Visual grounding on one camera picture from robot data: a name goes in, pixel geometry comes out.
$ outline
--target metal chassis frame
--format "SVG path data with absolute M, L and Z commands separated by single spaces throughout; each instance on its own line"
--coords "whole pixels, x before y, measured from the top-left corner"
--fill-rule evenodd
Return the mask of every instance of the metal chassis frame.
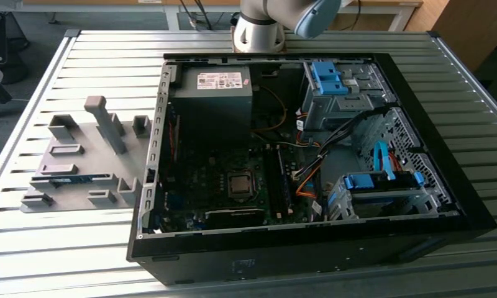
M 402 111 L 406 119 L 417 132 L 418 139 L 426 152 L 429 153 L 430 161 L 441 173 L 441 178 L 450 191 L 450 196 L 454 198 L 462 215 L 452 217 L 441 217 L 437 219 L 416 219 L 401 221 L 366 221 L 362 223 L 352 223 L 349 225 L 332 225 L 317 227 L 314 229 L 294 229 L 294 230 L 265 230 L 250 233 L 228 233 L 206 235 L 200 237 L 154 237 L 154 235 L 142 234 L 137 229 L 141 228 L 141 215 L 145 211 L 145 201 L 149 201 L 149 206 L 153 204 L 154 190 L 158 190 L 157 171 L 158 165 L 156 162 L 148 162 L 145 175 L 153 174 L 149 184 L 144 183 L 142 199 L 137 202 L 130 230 L 130 241 L 128 246 L 128 260 L 138 261 L 148 271 L 154 274 L 152 269 L 152 257 L 174 256 L 178 254 L 209 253 L 218 251 L 233 250 L 258 250 L 265 247 L 277 247 L 288 243 L 289 245 L 313 245 L 316 243 L 342 242 L 345 240 L 364 242 L 366 238 L 377 237 L 377 239 L 389 239 L 389 235 L 412 235 L 422 237 L 444 237 L 440 242 L 432 242 L 429 245 L 410 246 L 406 251 L 394 251 L 392 258 L 386 262 L 401 263 L 410 261 L 438 247 L 462 239 L 470 239 L 490 231 L 497 227 L 496 222 L 484 206 L 481 199 L 473 187 L 465 178 L 461 167 L 454 160 L 454 157 L 448 149 L 448 146 L 437 132 L 432 130 L 434 127 L 422 106 L 408 86 L 408 83 L 397 69 L 396 64 L 388 54 L 370 53 L 309 53 L 309 54 L 168 54 L 165 55 L 166 62 L 164 67 L 181 63 L 194 64 L 245 64 L 246 59 L 252 59 L 253 63 L 264 61 L 278 63 L 286 59 L 300 60 L 300 63 L 317 58 L 333 58 L 346 60 L 346 58 L 372 58 L 377 64 L 381 73 L 388 78 L 388 84 L 400 100 Z M 170 71 L 164 71 L 161 75 L 161 85 L 158 90 L 158 102 L 156 107 L 154 123 L 156 128 L 161 131 L 162 118 L 165 113 L 166 96 L 169 90 Z M 152 138 L 152 142 L 157 143 L 160 138 Z M 150 147 L 149 156 L 158 154 L 160 149 Z M 218 248 L 214 243 L 221 241 L 222 246 Z

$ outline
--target gray plastic block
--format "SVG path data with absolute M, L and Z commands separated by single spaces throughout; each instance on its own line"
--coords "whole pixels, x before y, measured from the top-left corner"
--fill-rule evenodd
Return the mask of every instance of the gray plastic block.
M 49 154 L 53 156 L 81 155 L 82 153 L 84 148 L 80 144 L 56 145 L 49 147 Z
M 48 189 L 56 188 L 53 183 L 49 182 L 49 180 L 37 180 L 37 181 L 30 180 L 29 184 L 37 190 L 48 190 Z
M 21 203 L 28 207 L 48 207 L 53 204 L 53 199 L 44 192 L 37 192 L 24 196 Z
M 108 113 L 108 115 L 110 116 L 110 120 L 113 122 L 113 125 L 116 127 L 116 130 L 117 130 L 120 136 L 125 135 L 124 126 L 121 125 L 120 118 L 117 118 L 117 114 Z
M 92 202 L 94 205 L 112 205 L 116 203 L 116 197 L 108 189 L 101 191 L 89 191 L 89 196 L 86 199 Z
M 105 105 L 106 99 L 104 96 L 89 96 L 84 103 L 84 110 L 93 114 L 97 124 L 100 125 L 98 128 L 101 134 L 110 144 L 116 154 L 122 154 L 126 152 L 125 143 L 121 140 L 117 124 L 114 125 L 113 118 L 106 112 Z
M 106 178 L 93 178 L 92 182 L 101 189 L 116 189 L 118 179 L 114 174 L 110 174 Z
M 150 120 L 146 115 L 134 116 L 132 120 L 132 129 L 137 138 L 148 138 L 150 136 Z
M 53 199 L 54 203 L 50 206 L 37 205 L 34 207 L 22 204 L 22 212 L 56 212 L 134 207 L 134 203 L 129 204 L 124 199 L 124 196 L 129 194 L 126 192 L 122 194 L 117 192 L 117 185 L 120 178 L 126 181 L 130 189 L 133 189 L 130 183 L 134 178 L 138 180 L 138 185 L 142 185 L 149 138 L 136 137 L 130 121 L 121 122 L 121 126 L 125 130 L 121 139 L 125 143 L 126 152 L 120 155 L 114 154 L 110 144 L 102 139 L 97 130 L 97 123 L 94 122 L 81 123 L 77 127 L 69 129 L 69 133 L 74 139 L 72 142 L 62 143 L 56 138 L 50 139 L 42 161 L 34 174 L 36 178 L 44 179 L 29 182 L 32 187 L 28 189 L 28 195 L 37 194 L 38 191 L 44 192 Z M 50 151 L 54 148 L 64 148 L 62 146 L 69 146 L 69 148 L 81 146 L 82 154 L 53 155 Z M 78 171 L 77 174 L 41 175 L 44 165 L 76 165 Z M 104 174 L 109 175 L 108 179 L 96 181 Z M 92 204 L 86 197 L 89 196 L 89 191 L 98 189 L 112 190 L 116 198 L 114 203 Z
M 77 127 L 77 123 L 70 115 L 54 115 L 48 129 L 57 140 L 69 142 L 73 140 L 73 135 L 69 132 L 73 127 Z
M 141 194 L 141 183 L 138 179 L 134 178 L 132 180 L 132 186 L 129 187 L 125 180 L 120 178 L 117 193 L 124 198 L 126 204 L 133 205 Z
M 77 166 L 70 165 L 44 165 L 40 171 L 42 175 L 64 175 L 64 174 L 77 174 Z

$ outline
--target blue plastic clip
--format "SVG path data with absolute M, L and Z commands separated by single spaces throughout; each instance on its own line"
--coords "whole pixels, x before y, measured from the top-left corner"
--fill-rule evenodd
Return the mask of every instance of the blue plastic clip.
M 313 62 L 313 77 L 320 86 L 322 95 L 346 95 L 348 87 L 341 82 L 340 71 L 333 62 Z
M 334 192 L 334 193 L 332 194 L 332 197 L 329 197 L 328 206 L 332 205 L 332 203 L 333 203 L 333 201 L 334 201 L 336 198 L 337 198 L 337 193 Z
M 420 186 L 425 185 L 425 178 L 424 178 L 424 175 L 421 174 L 421 172 L 414 172 L 414 179 L 416 179 L 416 182 Z
M 346 186 L 346 189 L 352 189 L 353 188 L 352 179 L 349 179 L 349 177 L 345 177 L 345 186 Z
M 381 152 L 381 160 L 382 160 L 382 169 L 380 164 L 380 152 Z M 390 165 L 390 158 L 389 158 L 389 146 L 386 142 L 377 141 L 376 146 L 373 147 L 373 170 L 374 171 L 385 171 L 389 180 L 396 179 L 396 175 L 392 172 L 392 165 Z

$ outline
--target aluminum slotted table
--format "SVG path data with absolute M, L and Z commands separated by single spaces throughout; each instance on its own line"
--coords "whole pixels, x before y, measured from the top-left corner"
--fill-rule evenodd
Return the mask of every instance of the aluminum slotted table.
M 0 155 L 0 294 L 154 297 L 205 292 L 212 297 L 210 292 L 238 291 L 221 297 L 497 297 L 497 230 L 401 266 L 168 288 L 125 260 L 130 209 L 18 210 L 49 143 L 52 115 L 93 122 L 82 111 L 84 99 L 102 94 L 121 121 L 152 117 L 162 54 L 229 52 L 229 39 L 228 32 L 66 33 Z M 333 32 L 306 41 L 289 34 L 288 50 L 392 54 L 497 220 L 497 103 L 441 39 L 425 33 Z

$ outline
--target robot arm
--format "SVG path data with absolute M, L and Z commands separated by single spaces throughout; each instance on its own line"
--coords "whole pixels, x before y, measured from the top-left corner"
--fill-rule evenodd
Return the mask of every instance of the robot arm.
M 285 26 L 302 38 L 318 36 L 332 23 L 341 0 L 241 0 L 234 46 L 241 52 L 278 52 Z

